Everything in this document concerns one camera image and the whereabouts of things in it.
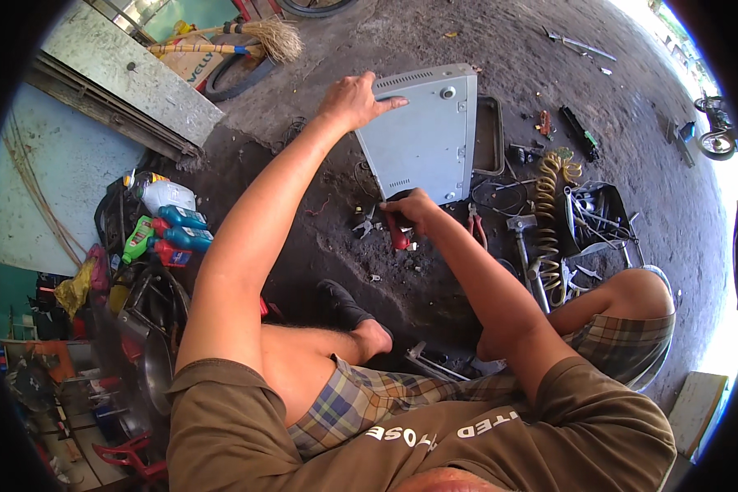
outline red chair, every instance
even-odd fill
[[[107,448],[93,444],[93,450],[99,458],[110,465],[126,465],[135,470],[148,482],[153,483],[159,478],[167,478],[167,461],[162,460],[152,465],[145,465],[137,456],[136,451],[150,444],[150,431],[147,431],[116,448]],[[107,458],[106,454],[125,454],[126,458]]]

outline motor oil bottle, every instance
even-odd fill
[[[157,180],[136,187],[134,194],[148,207],[152,216],[158,216],[159,208],[174,205],[188,210],[197,210],[194,192],[177,182]]]
[[[164,231],[164,238],[187,251],[204,253],[213,241],[213,235],[202,229],[182,228],[179,225]]]
[[[150,182],[157,181],[169,181],[169,178],[165,178],[161,174],[157,174],[152,171],[137,172],[137,169],[131,169],[131,174],[127,174],[123,177],[123,185],[129,190],[133,188],[134,185],[144,187]]]
[[[185,267],[191,258],[191,251],[179,250],[164,239],[150,238],[148,247],[159,256],[161,264],[165,267]]]
[[[169,222],[165,221],[161,217],[154,217],[153,220],[150,221],[150,227],[152,227],[153,230],[156,231],[156,237],[163,238],[164,231],[171,228],[172,226],[169,224]]]
[[[136,260],[148,249],[148,238],[152,237],[155,232],[153,231],[151,222],[150,217],[147,215],[141,216],[139,221],[137,221],[137,227],[134,228],[134,232],[131,233],[128,241],[126,241],[126,246],[123,248],[121,260],[125,264]]]
[[[179,225],[182,228],[207,229],[205,216],[193,210],[165,205],[159,207],[158,216],[170,225]]]

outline foot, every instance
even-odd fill
[[[329,313],[331,318],[329,321],[344,331],[353,331],[364,321],[374,321],[374,316],[358,306],[353,296],[333,280],[326,279],[317,284],[317,298],[324,312]],[[394,336],[387,328],[376,321],[375,323],[385,331],[392,341],[394,340]]]
[[[388,353],[394,348],[391,332],[376,320],[361,321],[350,332],[350,336],[355,337],[358,346],[364,350],[364,360],[369,360],[378,353]]]

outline concrete floor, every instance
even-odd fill
[[[618,61],[581,57],[550,42],[542,25],[614,54]],[[602,155],[599,162],[584,165],[582,179],[615,184],[629,215],[640,211],[635,225],[645,259],[667,273],[675,291],[683,292],[669,358],[646,390],[669,412],[721,316],[730,262],[713,172],[701,156],[698,166],[687,168],[665,141],[664,119],[693,120],[695,110],[656,42],[601,0],[361,0],[343,14],[300,20],[297,26],[306,43],[301,59],[220,103],[227,117],[206,145],[208,169],[177,177],[203,198],[201,209],[210,221],[218,227],[240,192],[270,161],[265,147],[282,138],[293,117],[313,117],[336,79],[364,70],[392,75],[453,62],[475,64],[483,68],[479,92],[503,104],[507,144],[536,138],[532,120],[523,120],[521,113],[556,113],[569,105],[597,138]],[[446,32],[459,35],[446,38]],[[600,67],[613,74],[602,74]],[[558,145],[575,148],[565,131],[556,134],[553,146]],[[354,135],[331,152],[301,204],[265,297],[291,322],[316,322],[308,292],[318,279],[330,277],[395,331],[401,349],[425,339],[470,353],[481,327],[439,254],[427,244],[416,253],[398,253],[383,234],[357,241],[350,233],[354,206],[371,201],[354,178],[354,166],[362,159]],[[579,153],[575,160],[581,160]],[[520,177],[536,174],[535,169],[516,171]],[[371,180],[365,174],[357,177],[371,192]],[[316,216],[305,211],[317,211],[326,201]],[[455,208],[454,215],[463,221],[465,205]],[[491,231],[490,251],[516,261],[504,220],[491,212],[484,218]],[[636,257],[633,261],[639,264]],[[605,278],[623,268],[620,252],[596,253],[578,262]],[[196,275],[196,269],[190,274]],[[370,282],[370,274],[383,280]],[[588,284],[585,277],[577,281]]]

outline pliers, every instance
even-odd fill
[[[358,231],[361,228],[364,229],[364,233],[360,237],[361,239],[367,237],[367,235],[369,235],[371,230],[374,229],[374,226],[371,223],[371,220],[374,217],[374,206],[375,205],[372,205],[371,208],[369,209],[369,213],[364,215],[364,222],[359,223],[353,228],[354,231]]]
[[[478,226],[478,235],[481,237],[481,246],[488,251],[489,243],[486,241],[486,233],[484,232],[484,228],[481,226],[481,216],[475,208],[475,203],[469,203],[467,205],[467,211],[467,231],[470,232],[470,235],[472,236],[473,226]]]

